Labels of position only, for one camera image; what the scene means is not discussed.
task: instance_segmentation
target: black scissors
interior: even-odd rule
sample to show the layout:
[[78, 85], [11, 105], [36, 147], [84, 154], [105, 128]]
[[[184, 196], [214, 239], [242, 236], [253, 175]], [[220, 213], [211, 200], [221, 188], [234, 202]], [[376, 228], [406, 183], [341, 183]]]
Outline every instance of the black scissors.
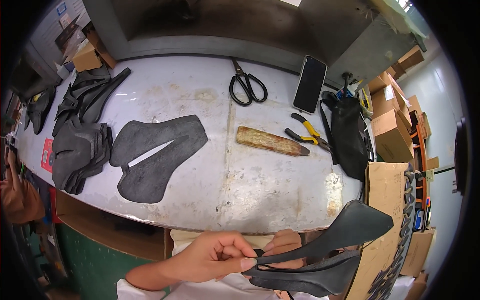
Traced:
[[[267, 93], [267, 88], [265, 87], [264, 83], [261, 82], [258, 78], [256, 78], [252, 74], [244, 73], [243, 70], [241, 69], [241, 67], [239, 66], [239, 64], [237, 63], [237, 61], [233, 57], [231, 57], [231, 59], [232, 59], [232, 62], [233, 62], [233, 66], [235, 67], [235, 71], [237, 72], [237, 74], [235, 74], [235, 76], [232, 77], [232, 81], [230, 81], [230, 96], [232, 97], [232, 99], [241, 106], [248, 106], [248, 105], [252, 104], [253, 101], [255, 101], [257, 103], [262, 103], [265, 100], [267, 100], [268, 93]], [[245, 81], [246, 81], [247, 84], [245, 84], [243, 82], [243, 80], [241, 79], [242, 76], [245, 78]], [[250, 79], [252, 79], [256, 83], [258, 83], [262, 87], [262, 89], [264, 91], [264, 97], [262, 99], [258, 99], [255, 96], [255, 93], [252, 90], [252, 85], [250, 84]], [[236, 80], [240, 83], [241, 87], [243, 88], [243, 90], [247, 94], [248, 102], [240, 101], [235, 96], [235, 94], [233, 93], [233, 85], [235, 84]]]

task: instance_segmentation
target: person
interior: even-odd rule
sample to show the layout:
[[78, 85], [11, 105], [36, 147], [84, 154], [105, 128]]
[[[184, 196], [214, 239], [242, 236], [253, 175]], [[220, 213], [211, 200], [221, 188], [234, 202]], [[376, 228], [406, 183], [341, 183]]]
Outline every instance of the person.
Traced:
[[2, 208], [9, 222], [25, 224], [45, 217], [45, 207], [40, 194], [28, 181], [20, 179], [17, 156], [5, 148], [6, 179], [0, 182]]
[[[262, 246], [264, 256], [301, 247], [300, 235], [293, 230], [281, 230], [273, 237], [244, 237], [238, 231], [198, 234], [179, 230], [172, 230], [171, 236], [175, 241], [173, 256], [128, 272], [126, 280], [120, 279], [117, 283], [119, 300], [160, 300], [166, 294], [162, 290], [169, 286], [171, 293], [166, 300], [291, 299], [286, 291], [252, 285], [249, 278], [240, 273], [257, 264], [254, 247]], [[298, 269], [304, 265], [305, 261], [298, 259], [271, 266]], [[295, 300], [328, 300], [328, 297], [317, 298], [300, 292], [291, 295]]]

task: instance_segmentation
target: bicycle saddle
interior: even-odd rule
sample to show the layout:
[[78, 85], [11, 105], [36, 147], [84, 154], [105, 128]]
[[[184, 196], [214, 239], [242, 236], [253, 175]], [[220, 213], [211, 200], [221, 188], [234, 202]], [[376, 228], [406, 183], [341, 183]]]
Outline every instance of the bicycle saddle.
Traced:
[[278, 255], [258, 257], [257, 266], [243, 272], [258, 287], [309, 293], [315, 297], [338, 295], [345, 290], [360, 264], [359, 251], [345, 251], [317, 264], [300, 269], [268, 269], [304, 257], [325, 257], [330, 251], [375, 240], [393, 227], [391, 216], [359, 200], [348, 202], [324, 234], [311, 243]]

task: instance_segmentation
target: blue label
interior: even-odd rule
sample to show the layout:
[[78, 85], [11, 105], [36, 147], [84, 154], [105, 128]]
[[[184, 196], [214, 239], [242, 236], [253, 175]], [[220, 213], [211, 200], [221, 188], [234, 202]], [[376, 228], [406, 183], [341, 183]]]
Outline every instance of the blue label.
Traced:
[[57, 6], [57, 13], [59, 14], [59, 16], [61, 16], [66, 11], [67, 11], [67, 5], [65, 4], [65, 2]]

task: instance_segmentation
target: black bag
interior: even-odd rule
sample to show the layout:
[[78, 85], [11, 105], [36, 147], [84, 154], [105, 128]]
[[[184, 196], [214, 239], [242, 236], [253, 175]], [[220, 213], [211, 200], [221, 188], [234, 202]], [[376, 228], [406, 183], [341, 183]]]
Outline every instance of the black bag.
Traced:
[[[331, 131], [322, 104], [327, 105], [332, 111]], [[364, 181], [368, 156], [358, 125], [361, 118], [359, 100], [343, 98], [335, 101], [330, 97], [320, 101], [320, 108], [328, 143], [333, 147], [334, 165], [339, 163], [348, 176]]]

